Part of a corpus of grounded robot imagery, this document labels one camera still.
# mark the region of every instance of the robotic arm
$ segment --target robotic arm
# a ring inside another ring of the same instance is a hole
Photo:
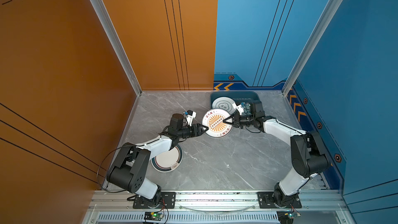
[[[272,201],[279,207],[290,206],[299,194],[299,189],[330,165],[321,136],[318,132],[299,130],[275,117],[266,116],[260,101],[250,103],[251,114],[242,116],[241,105],[236,109],[233,115],[223,120],[224,123],[237,128],[253,125],[261,132],[271,134],[291,146],[293,168],[275,185]]]
[[[147,206],[156,207],[160,202],[161,187],[145,177],[149,160],[173,149],[180,138],[201,136],[209,129],[199,123],[192,124],[195,112],[189,110],[184,114],[187,119],[185,126],[184,115],[176,113],[173,114],[170,125],[156,138],[142,144],[125,143],[106,174],[107,181],[142,196]]]

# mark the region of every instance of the white plate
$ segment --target white plate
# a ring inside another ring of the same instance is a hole
[[[234,104],[234,103],[235,103],[235,101],[231,98],[220,97],[213,101],[211,107],[212,108],[220,108],[220,109],[223,109],[223,110],[229,112],[229,114],[233,114],[236,110],[232,106],[232,104]]]
[[[229,112],[215,108],[211,109],[203,116],[202,125],[209,127],[206,134],[212,138],[222,138],[232,130],[232,125],[222,121],[230,117]]]
[[[152,158],[152,166],[158,172],[170,172],[176,169],[182,160],[182,149],[176,145],[173,149]]]

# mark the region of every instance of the marble surface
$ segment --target marble surface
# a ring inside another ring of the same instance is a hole
[[[125,142],[150,140],[170,123],[173,113],[197,112],[194,123],[201,122],[210,110],[211,93],[142,93]],[[257,92],[266,114],[300,128],[281,92]],[[291,169],[290,146],[265,133],[250,133],[234,128],[223,138],[206,134],[180,143],[181,164],[171,172],[158,172],[150,163],[147,178],[164,190],[178,189],[268,189],[281,181]],[[317,180],[303,188],[319,189]],[[118,189],[110,184],[108,189]]]

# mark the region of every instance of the plate with orange sunburst pattern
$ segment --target plate with orange sunburst pattern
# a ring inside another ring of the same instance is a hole
[[[232,125],[222,122],[229,116],[230,114],[227,111],[219,108],[206,112],[202,119],[202,125],[209,127],[206,134],[212,138],[222,138],[230,133]]]

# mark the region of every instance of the orange wall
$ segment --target orange wall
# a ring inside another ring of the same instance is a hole
[[[80,223],[136,95],[89,0],[13,0],[0,16],[1,222]]]
[[[103,0],[143,90],[212,89],[217,0]]]

